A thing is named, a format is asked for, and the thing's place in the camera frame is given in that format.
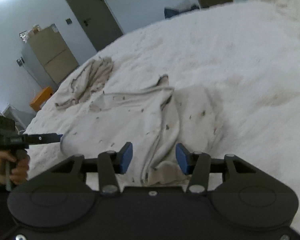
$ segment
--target white bedspread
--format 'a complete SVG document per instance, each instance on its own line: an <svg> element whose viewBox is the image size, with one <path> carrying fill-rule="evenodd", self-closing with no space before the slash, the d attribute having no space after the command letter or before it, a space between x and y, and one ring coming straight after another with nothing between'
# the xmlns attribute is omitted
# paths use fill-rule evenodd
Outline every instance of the white bedspread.
<svg viewBox="0 0 300 240"><path fill-rule="evenodd" d="M225 135L209 154L242 157L289 185L300 200L300 2L294 2L300 0L266 1L158 22L119 38L95 59L114 62L106 93L149 87L165 73L175 89L217 91ZM27 132L67 131L101 93L60 111L53 96ZM58 144L33 146L29 154L30 177L65 158ZM293 226L300 231L300 205Z"/></svg>

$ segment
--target bed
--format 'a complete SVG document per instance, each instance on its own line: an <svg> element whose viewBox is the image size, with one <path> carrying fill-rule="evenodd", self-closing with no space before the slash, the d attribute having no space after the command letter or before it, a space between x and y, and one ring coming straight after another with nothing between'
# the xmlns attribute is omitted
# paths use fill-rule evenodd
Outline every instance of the bed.
<svg viewBox="0 0 300 240"><path fill-rule="evenodd" d="M300 0L187 13L128 33L93 59L100 57L114 64L103 89L62 110L55 107L57 91L26 132L67 133L104 92L149 88L168 75L175 90L204 86L221 106L222 137L209 154L245 159L289 185L300 201ZM58 144L32 146L29 155L30 178L67 157ZM87 184L96 187L94 181L88 177ZM215 187L218 178L210 183ZM300 231L300 205L293 227Z"/></svg>

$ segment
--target screw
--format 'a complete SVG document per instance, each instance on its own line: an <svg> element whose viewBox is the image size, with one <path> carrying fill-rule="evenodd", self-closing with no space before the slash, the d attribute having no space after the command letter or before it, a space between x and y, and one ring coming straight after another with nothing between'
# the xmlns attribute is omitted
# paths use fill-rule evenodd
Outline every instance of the screw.
<svg viewBox="0 0 300 240"><path fill-rule="evenodd" d="M118 191L118 187L115 185L106 185L102 188L102 193L104 194L113 194Z"/></svg>
<svg viewBox="0 0 300 240"><path fill-rule="evenodd" d="M283 235L283 236L280 237L280 240L290 240L290 236Z"/></svg>
<svg viewBox="0 0 300 240"><path fill-rule="evenodd" d="M192 185L189 187L189 191L194 194L200 194L205 191L205 187L202 185Z"/></svg>
<svg viewBox="0 0 300 240"><path fill-rule="evenodd" d="M27 240L25 236L23 235L17 235L16 240Z"/></svg>
<svg viewBox="0 0 300 240"><path fill-rule="evenodd" d="M149 196L150 197L155 197L155 196L157 196L157 194L158 194L158 192L157 191L149 191Z"/></svg>

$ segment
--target white fluffy blanket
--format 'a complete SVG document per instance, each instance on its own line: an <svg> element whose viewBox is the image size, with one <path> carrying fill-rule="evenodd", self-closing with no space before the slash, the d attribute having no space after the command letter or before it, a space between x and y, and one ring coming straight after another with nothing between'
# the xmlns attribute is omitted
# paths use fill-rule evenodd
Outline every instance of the white fluffy blanket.
<svg viewBox="0 0 300 240"><path fill-rule="evenodd" d="M106 93L149 87L165 73L176 89L216 90L226 129L209 154L242 157L289 185L300 200L300 0L195 11L129 33L99 56L114 62ZM97 96L60 111L53 96L27 132L67 131ZM58 144L31 147L29 154L31 177L65 158ZM212 179L211 187L217 182ZM293 226L300 231L300 205Z"/></svg>

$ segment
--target beige cloth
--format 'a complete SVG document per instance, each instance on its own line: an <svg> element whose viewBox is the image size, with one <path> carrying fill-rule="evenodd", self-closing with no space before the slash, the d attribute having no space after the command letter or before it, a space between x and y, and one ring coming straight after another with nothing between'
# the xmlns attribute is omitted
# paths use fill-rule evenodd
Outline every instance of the beige cloth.
<svg viewBox="0 0 300 240"><path fill-rule="evenodd" d="M101 94L65 133L61 151L67 156L95 158L132 142L133 159L123 179L125 186L181 181L186 176L178 166L175 145L182 142L190 150L210 150L222 130L222 120L214 110L222 109L211 104L204 87L174 93L164 77L148 89Z"/></svg>
<svg viewBox="0 0 300 240"><path fill-rule="evenodd" d="M73 73L73 77L66 79L61 84L55 95L55 106L57 109L85 102L91 93L103 89L110 77L113 62L110 57L91 60L84 67Z"/></svg>

